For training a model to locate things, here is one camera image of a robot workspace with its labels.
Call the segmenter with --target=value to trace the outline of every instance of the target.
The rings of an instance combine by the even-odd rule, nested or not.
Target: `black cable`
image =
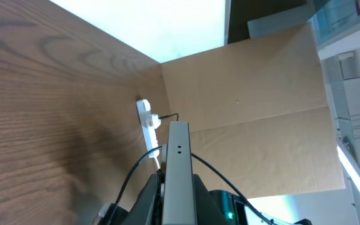
[[[166,118],[169,118],[169,117],[174,116],[174,115],[177,116],[176,121],[179,121],[179,114],[178,113],[173,113],[172,115],[167,115],[167,116],[161,116],[161,117],[159,117],[159,119],[166,119]]]
[[[244,201],[244,204],[246,204],[250,210],[257,215],[259,218],[261,218],[264,222],[270,225],[275,225],[273,219],[269,220],[268,218],[264,217],[248,200],[247,198],[240,192],[238,189],[227,179],[225,178],[218,170],[216,170],[213,166],[211,166],[209,163],[207,163],[205,160],[201,159],[199,156],[195,155],[194,153],[191,153],[191,155],[198,159],[201,163],[205,164],[205,166],[212,169],[213,172],[215,172],[220,178],[223,179],[224,182],[226,182],[241,198],[242,201]]]
[[[131,175],[133,174],[133,172],[136,170],[136,168],[138,167],[138,165],[140,165],[140,164],[144,161],[144,159],[145,159],[145,157],[147,157],[147,155],[153,153],[154,151],[157,151],[157,150],[160,149],[160,148],[162,148],[162,146],[155,147],[155,148],[149,150],[148,152],[146,152],[145,154],[143,154],[143,155],[138,159],[138,161],[134,164],[134,166],[131,168],[131,170],[129,171],[129,173],[128,173],[127,176],[126,176],[126,179],[124,180],[124,183],[123,183],[123,185],[122,185],[122,188],[121,188],[120,191],[119,191],[119,195],[117,196],[117,199],[116,199],[116,201],[115,201],[115,203],[114,203],[114,205],[113,205],[112,214],[111,214],[111,216],[109,217],[109,221],[107,222],[108,225],[111,225],[111,223],[112,223],[113,215],[115,214],[116,209],[118,208],[119,201],[120,201],[120,199],[122,198],[124,189],[125,189],[126,186],[128,185],[128,182],[129,182],[130,177],[131,177]]]

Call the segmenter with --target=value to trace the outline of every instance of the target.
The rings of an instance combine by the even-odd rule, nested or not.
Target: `fluorescent light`
[[[340,158],[341,164],[344,166],[345,170],[351,177],[358,191],[360,192],[360,169],[358,165],[355,163],[354,159],[349,155],[349,153],[345,153],[340,146],[337,146],[338,157]]]

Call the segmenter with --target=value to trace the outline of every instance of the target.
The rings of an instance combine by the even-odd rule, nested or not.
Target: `white power strip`
[[[148,100],[143,99],[137,101],[138,116],[144,134],[147,151],[158,147],[158,140],[156,139],[155,129],[161,125],[161,120],[157,114],[151,114],[151,105]],[[159,151],[154,151],[148,157],[155,158],[156,164],[159,167],[157,156]]]

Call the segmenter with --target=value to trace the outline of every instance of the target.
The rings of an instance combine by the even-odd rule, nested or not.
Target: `cardboard box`
[[[344,188],[309,24],[162,64],[192,151],[247,197]],[[201,164],[208,189],[228,189]]]

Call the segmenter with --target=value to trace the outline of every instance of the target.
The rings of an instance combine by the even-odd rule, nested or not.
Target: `green indicator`
[[[232,212],[229,212],[229,213],[227,214],[227,216],[228,216],[229,219],[233,219],[234,214],[233,214]]]

